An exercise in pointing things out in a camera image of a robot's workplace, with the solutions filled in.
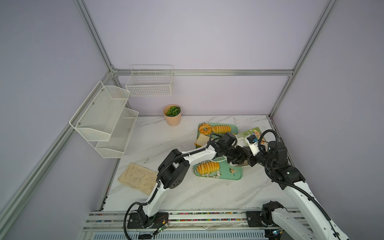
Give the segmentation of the fake toast slice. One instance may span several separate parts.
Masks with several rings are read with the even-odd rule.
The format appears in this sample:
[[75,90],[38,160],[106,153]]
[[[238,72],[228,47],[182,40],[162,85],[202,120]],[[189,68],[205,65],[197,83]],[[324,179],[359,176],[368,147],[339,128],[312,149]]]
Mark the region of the fake toast slice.
[[195,141],[195,146],[198,148],[206,146],[207,143],[209,142],[209,140],[210,140],[209,136],[206,136],[204,134],[200,134],[198,136],[197,140]]

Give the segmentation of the yellow ridged fake croissant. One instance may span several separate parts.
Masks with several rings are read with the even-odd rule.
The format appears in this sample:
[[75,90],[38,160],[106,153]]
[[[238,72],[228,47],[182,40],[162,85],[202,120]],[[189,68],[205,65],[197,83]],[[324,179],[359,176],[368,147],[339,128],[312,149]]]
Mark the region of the yellow ridged fake croissant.
[[212,127],[213,133],[219,134],[219,135],[231,132],[231,130],[232,130],[232,127],[228,125],[217,125]]

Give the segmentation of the orange fake donut bread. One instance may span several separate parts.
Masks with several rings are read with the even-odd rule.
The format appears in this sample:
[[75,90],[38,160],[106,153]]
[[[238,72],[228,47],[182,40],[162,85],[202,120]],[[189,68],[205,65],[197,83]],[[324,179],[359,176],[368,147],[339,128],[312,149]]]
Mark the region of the orange fake donut bread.
[[199,126],[199,133],[209,136],[213,132],[213,128],[208,123],[203,123]]

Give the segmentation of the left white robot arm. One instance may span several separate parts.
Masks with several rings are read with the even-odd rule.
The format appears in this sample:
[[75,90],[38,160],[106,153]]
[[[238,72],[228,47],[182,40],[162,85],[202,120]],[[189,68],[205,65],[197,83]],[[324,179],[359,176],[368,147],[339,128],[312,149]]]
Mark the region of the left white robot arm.
[[158,167],[156,185],[146,202],[134,202],[128,208],[123,221],[126,238],[130,239],[128,216],[131,213],[137,213],[143,228],[151,226],[168,191],[176,188],[184,180],[190,166],[219,157],[225,157],[226,162],[230,164],[241,165],[245,161],[249,162],[259,153],[259,143],[244,139],[247,144],[244,147],[239,145],[238,140],[238,137],[232,133],[226,133],[222,136],[217,135],[215,139],[209,136],[207,144],[192,151],[172,150]]

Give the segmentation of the ridged yellow fake loaf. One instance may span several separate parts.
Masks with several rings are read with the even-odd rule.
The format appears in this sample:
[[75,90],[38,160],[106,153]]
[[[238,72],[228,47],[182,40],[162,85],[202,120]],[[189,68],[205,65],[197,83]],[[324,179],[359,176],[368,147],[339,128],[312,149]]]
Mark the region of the ridged yellow fake loaf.
[[211,161],[201,163],[197,166],[197,172],[200,175],[207,175],[207,174],[209,175],[211,173],[217,172],[219,169],[220,169],[220,164],[217,162],[211,162]]

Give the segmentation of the white paper bag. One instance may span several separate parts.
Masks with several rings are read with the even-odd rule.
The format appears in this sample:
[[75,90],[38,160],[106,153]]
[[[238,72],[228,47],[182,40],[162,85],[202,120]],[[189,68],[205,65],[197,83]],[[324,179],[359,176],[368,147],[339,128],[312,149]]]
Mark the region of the white paper bag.
[[237,134],[236,147],[231,152],[232,157],[226,155],[227,162],[234,167],[253,167],[257,163],[255,157],[260,152],[259,145],[263,151],[268,150],[268,141],[260,140],[261,135],[259,127]]

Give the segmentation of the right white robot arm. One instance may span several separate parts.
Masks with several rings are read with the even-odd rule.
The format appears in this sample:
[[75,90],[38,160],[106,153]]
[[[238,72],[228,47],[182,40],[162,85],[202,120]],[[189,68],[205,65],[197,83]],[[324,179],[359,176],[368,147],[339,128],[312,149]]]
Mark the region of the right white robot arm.
[[246,137],[245,142],[252,152],[248,164],[251,167],[256,164],[264,167],[266,175],[292,199],[310,228],[307,229],[289,217],[288,211],[278,202],[264,204],[264,224],[278,225],[294,240],[349,239],[317,201],[301,172],[289,163],[287,147],[278,137],[271,142],[264,141],[264,136],[268,133],[277,136],[274,130],[266,130],[261,134],[253,133]]

